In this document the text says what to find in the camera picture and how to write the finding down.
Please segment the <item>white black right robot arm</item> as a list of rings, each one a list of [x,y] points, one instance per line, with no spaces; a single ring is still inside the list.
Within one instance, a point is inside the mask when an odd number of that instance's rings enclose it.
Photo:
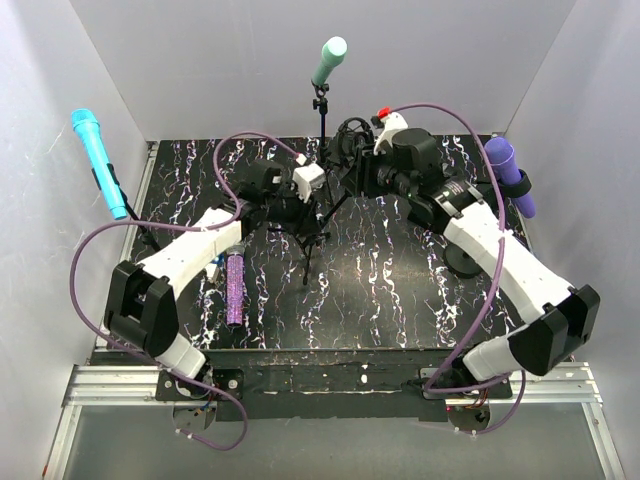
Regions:
[[[443,235],[489,275],[487,296],[502,292],[523,323],[472,348],[460,346],[427,380],[427,392],[471,398],[517,370],[544,376],[591,339],[599,294],[539,261],[495,216],[500,196],[447,165],[427,131],[400,129],[380,139],[359,132],[343,149],[353,160],[355,194],[406,199],[409,220]]]

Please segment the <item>mint green toy microphone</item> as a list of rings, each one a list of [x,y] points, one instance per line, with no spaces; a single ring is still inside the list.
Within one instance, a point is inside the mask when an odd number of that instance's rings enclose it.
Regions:
[[[322,47],[320,63],[311,76],[311,83],[314,86],[323,86],[333,70],[344,61],[347,50],[348,45],[344,38],[330,38]]]

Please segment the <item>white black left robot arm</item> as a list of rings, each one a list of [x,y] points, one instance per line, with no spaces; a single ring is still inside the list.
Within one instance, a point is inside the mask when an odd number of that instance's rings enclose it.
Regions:
[[[282,226],[302,241],[321,230],[313,194],[326,181],[315,163],[294,169],[268,160],[251,164],[238,183],[239,206],[208,208],[193,231],[134,264],[113,271],[105,311],[106,328],[179,373],[178,387],[193,400],[205,398],[213,377],[206,358],[180,333],[177,300],[194,277],[221,254],[238,246],[266,222]]]

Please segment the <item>black shock mount tripod stand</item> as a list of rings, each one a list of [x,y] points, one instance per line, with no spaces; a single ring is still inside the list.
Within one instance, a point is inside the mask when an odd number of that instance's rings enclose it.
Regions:
[[[330,237],[330,233],[324,231],[324,221],[317,216],[317,204],[316,200],[304,203],[298,198],[284,198],[277,200],[267,213],[267,221],[279,225],[268,230],[290,235],[299,246],[304,256],[304,285],[308,284],[314,247]]]

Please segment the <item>purple glitter microphone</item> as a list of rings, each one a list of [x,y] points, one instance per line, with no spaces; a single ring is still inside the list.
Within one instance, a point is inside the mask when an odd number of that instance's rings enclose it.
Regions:
[[[244,253],[245,247],[237,244],[226,255],[226,323],[231,327],[243,321]]]

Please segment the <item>black slim tripod stand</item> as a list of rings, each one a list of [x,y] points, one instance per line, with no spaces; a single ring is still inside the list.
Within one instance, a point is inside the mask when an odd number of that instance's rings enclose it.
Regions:
[[[354,170],[353,164],[356,148],[374,144],[374,132],[369,121],[362,117],[352,116],[344,120],[338,127],[335,135],[327,136],[327,115],[329,102],[327,94],[330,85],[325,83],[318,87],[312,84],[316,98],[313,100],[313,109],[320,115],[320,144],[318,163],[326,173],[337,172],[340,175],[340,185],[344,193],[340,199],[332,204],[329,212],[322,217],[325,227],[329,220],[349,198],[358,198],[352,195]]]

